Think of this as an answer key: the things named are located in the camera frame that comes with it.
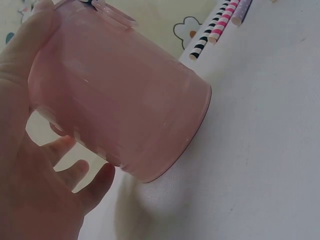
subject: purple polka dot straw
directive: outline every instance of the purple polka dot straw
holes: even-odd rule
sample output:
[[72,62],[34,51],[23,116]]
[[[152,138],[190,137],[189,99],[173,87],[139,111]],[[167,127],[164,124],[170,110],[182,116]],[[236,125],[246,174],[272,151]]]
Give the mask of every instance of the purple polka dot straw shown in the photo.
[[252,0],[241,0],[239,6],[235,10],[231,22],[234,25],[240,26],[244,21],[246,14],[249,10]]

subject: black and white striped straw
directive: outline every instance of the black and white striped straw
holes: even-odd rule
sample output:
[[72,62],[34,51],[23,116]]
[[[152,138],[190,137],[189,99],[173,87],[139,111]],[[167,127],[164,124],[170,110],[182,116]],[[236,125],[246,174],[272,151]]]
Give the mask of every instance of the black and white striped straw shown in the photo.
[[230,3],[230,0],[225,0],[223,2],[223,4],[221,5],[220,9],[215,14],[214,18],[212,19],[212,21],[210,22],[208,27],[205,29],[204,33],[199,38],[199,41],[196,43],[196,45],[192,49],[191,53],[189,54],[189,58],[191,60],[195,61],[195,60],[197,60],[199,58],[201,52],[203,51],[203,49],[205,48],[206,44],[208,43],[208,37],[211,34],[211,31],[216,26],[217,22],[219,21],[220,17],[222,16],[224,11],[228,7],[229,3]]

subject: hand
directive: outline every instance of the hand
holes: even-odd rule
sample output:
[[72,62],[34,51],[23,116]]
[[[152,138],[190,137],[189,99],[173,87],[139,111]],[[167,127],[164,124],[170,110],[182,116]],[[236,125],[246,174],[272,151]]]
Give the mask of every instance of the hand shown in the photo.
[[50,34],[53,3],[40,1],[0,55],[0,239],[76,240],[84,216],[111,187],[115,169],[106,164],[86,188],[72,189],[89,170],[78,161],[53,167],[75,144],[64,136],[38,146],[26,132],[28,77],[34,58]]

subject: finger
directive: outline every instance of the finger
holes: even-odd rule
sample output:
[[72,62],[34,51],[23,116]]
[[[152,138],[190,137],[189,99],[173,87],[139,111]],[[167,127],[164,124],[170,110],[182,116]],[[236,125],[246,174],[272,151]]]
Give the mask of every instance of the finger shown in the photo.
[[54,167],[75,144],[76,140],[74,138],[70,136],[63,136],[53,142],[43,145],[41,148]]
[[58,134],[58,135],[61,136],[61,137],[67,135],[65,131],[57,128],[57,127],[56,127],[54,124],[52,124],[51,122],[50,122],[50,128],[51,128],[52,131],[54,131],[56,134]]
[[64,184],[72,191],[89,171],[89,164],[85,160],[77,161],[70,168],[57,172]]
[[85,214],[93,210],[109,191],[115,178],[115,172],[116,170],[113,165],[110,163],[105,164],[93,181],[76,193],[76,197],[82,204]]
[[31,16],[0,55],[0,78],[26,85],[33,61],[48,37],[54,13],[51,0],[40,0]]

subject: pink and white striped straw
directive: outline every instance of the pink and white striped straw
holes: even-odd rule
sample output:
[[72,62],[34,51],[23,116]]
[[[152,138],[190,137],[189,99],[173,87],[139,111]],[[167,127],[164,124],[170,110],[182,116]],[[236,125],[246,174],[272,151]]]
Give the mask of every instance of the pink and white striped straw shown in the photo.
[[224,32],[229,20],[231,19],[231,16],[234,14],[240,0],[232,0],[230,4],[228,5],[228,8],[224,11],[222,14],[219,22],[215,25],[214,29],[210,33],[208,37],[208,41],[210,43],[217,43],[220,36]]

